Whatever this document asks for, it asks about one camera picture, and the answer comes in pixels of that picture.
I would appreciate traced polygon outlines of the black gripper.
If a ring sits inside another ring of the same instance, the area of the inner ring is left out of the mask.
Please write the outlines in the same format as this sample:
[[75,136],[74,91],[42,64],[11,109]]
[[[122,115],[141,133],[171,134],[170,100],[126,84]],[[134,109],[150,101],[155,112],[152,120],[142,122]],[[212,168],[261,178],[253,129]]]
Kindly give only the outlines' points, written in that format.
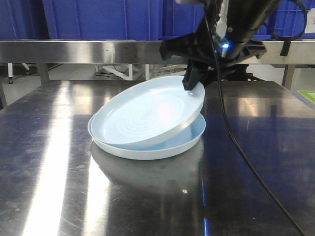
[[259,58],[266,52],[260,41],[252,40],[254,31],[211,22],[204,16],[193,33],[164,40],[159,48],[163,60],[172,56],[188,59],[182,80],[185,90],[193,90],[198,82],[207,86],[224,68],[240,64],[251,57]]

